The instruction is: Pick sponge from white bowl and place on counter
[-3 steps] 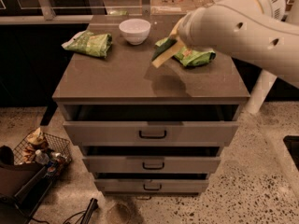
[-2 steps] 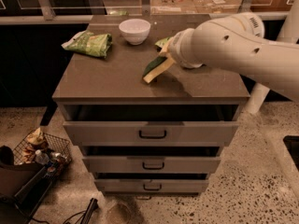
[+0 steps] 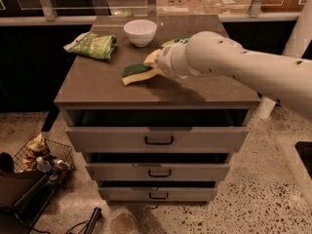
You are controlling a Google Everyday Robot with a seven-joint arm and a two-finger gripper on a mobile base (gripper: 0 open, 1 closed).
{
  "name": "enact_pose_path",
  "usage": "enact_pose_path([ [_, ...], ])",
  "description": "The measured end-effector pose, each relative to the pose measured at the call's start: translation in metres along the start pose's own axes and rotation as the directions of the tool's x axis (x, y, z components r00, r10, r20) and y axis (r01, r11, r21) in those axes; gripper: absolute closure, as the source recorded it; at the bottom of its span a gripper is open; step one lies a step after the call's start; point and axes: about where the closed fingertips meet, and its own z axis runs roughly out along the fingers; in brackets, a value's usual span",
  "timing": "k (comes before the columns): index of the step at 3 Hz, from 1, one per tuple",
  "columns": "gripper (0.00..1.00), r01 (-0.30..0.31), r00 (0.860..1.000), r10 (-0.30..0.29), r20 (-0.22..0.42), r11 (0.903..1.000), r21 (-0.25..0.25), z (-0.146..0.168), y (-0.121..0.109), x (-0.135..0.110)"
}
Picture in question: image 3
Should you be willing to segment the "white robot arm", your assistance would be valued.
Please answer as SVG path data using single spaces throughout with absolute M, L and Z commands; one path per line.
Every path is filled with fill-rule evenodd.
M 312 119 L 312 61 L 303 53 L 311 41 L 312 3 L 301 11 L 283 56 L 244 49 L 211 31 L 194 34 L 152 52 L 144 61 L 174 77 L 218 74 L 236 79 L 298 115 Z

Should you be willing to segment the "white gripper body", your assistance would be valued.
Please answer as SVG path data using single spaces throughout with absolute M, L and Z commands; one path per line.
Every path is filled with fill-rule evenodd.
M 191 56 L 188 44 L 175 43 L 163 48 L 157 56 L 158 68 L 166 75 L 186 78 L 191 75 L 188 58 Z

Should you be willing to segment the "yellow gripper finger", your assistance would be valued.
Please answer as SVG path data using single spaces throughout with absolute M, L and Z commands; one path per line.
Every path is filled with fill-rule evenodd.
M 143 62 L 144 66 L 149 66 L 155 68 L 158 66 L 158 56 L 161 53 L 161 49 L 157 49 L 153 51 L 151 54 L 147 56 L 145 61 Z
M 161 69 L 159 69 L 158 67 L 152 67 L 151 73 L 153 76 L 156 76 L 156 75 L 165 76 L 165 73 Z

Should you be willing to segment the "dark robot base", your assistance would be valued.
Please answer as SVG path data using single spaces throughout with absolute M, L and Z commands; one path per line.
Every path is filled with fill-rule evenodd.
M 40 171 L 15 172 L 8 153 L 0 154 L 0 234 L 28 234 L 52 195 Z

